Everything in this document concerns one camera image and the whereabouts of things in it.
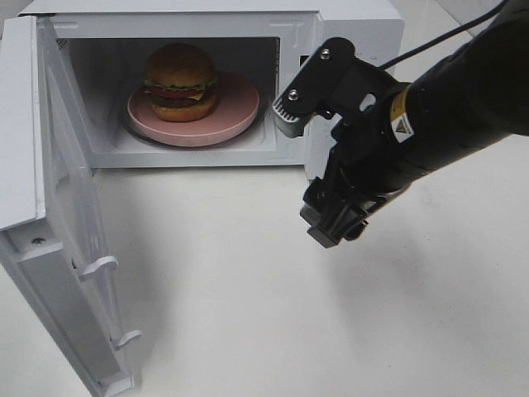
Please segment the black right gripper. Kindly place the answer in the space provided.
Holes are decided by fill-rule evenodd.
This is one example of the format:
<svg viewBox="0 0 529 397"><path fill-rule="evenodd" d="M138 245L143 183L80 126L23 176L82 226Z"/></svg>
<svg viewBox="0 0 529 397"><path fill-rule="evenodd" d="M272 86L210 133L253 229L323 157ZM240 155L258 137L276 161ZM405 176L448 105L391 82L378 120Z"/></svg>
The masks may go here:
<svg viewBox="0 0 529 397"><path fill-rule="evenodd" d="M334 129L325 174L309 184L300 210L307 233L324 248L360 236L368 213L358 207L381 207L426 175L425 138L414 115L423 109L425 90L418 81L394 85L361 126L341 122Z"/></svg>

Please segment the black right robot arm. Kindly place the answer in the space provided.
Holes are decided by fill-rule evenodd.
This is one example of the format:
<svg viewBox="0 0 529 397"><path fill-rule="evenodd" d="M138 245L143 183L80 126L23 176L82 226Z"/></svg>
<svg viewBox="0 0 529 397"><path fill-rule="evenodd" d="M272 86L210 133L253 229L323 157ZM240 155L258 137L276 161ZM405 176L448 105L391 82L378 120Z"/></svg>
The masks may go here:
<svg viewBox="0 0 529 397"><path fill-rule="evenodd" d="M528 4L506 2L487 28L410 84L355 62L323 104L341 120L301 214L309 235L332 247L358 238L416 180L528 133Z"/></svg>

